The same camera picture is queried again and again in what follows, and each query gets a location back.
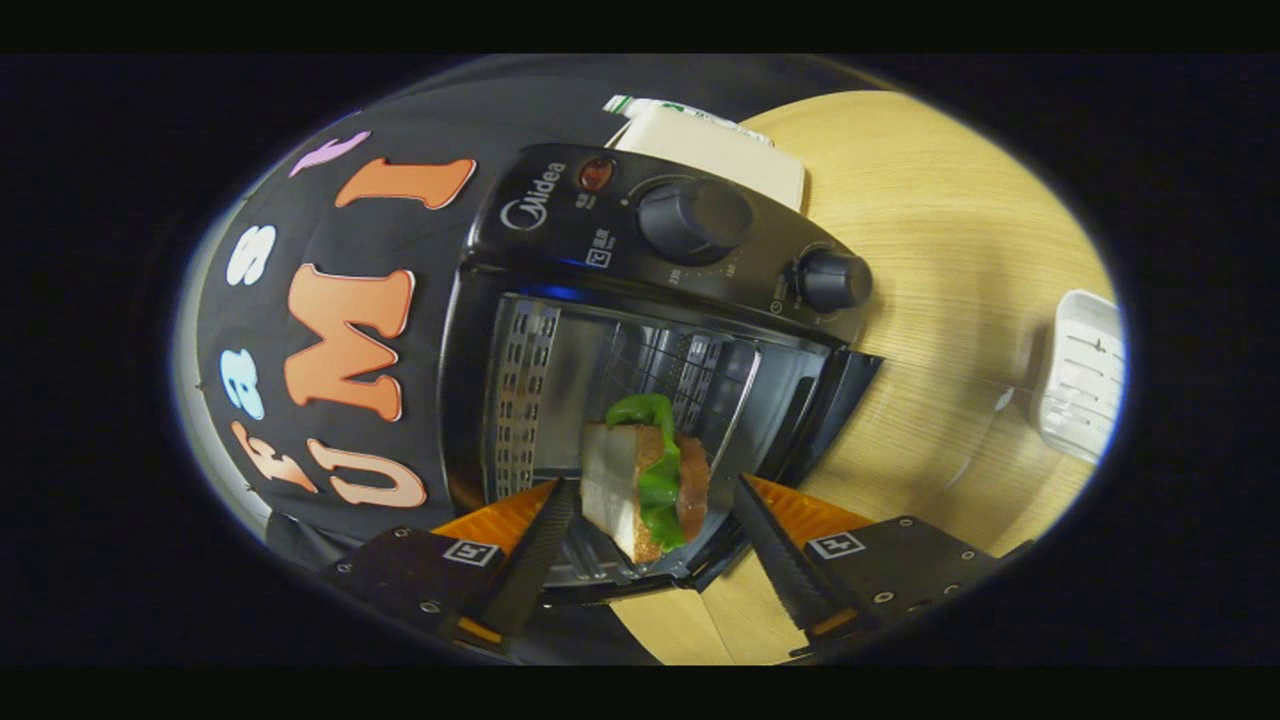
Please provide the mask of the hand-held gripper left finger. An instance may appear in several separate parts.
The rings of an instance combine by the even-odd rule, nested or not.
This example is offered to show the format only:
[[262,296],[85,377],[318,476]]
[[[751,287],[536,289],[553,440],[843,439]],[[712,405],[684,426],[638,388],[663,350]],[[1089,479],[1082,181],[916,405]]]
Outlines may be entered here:
[[323,579],[417,635],[503,653],[577,514],[579,479],[559,478],[431,530],[394,527],[325,566]]

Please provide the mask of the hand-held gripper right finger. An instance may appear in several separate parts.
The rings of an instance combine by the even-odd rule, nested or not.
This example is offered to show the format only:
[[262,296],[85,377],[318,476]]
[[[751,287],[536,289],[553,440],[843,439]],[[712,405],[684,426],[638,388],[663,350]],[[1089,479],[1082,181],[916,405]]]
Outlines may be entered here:
[[993,556],[911,515],[873,521],[741,475],[733,518],[806,643],[794,657],[852,650],[974,591],[1025,553]]

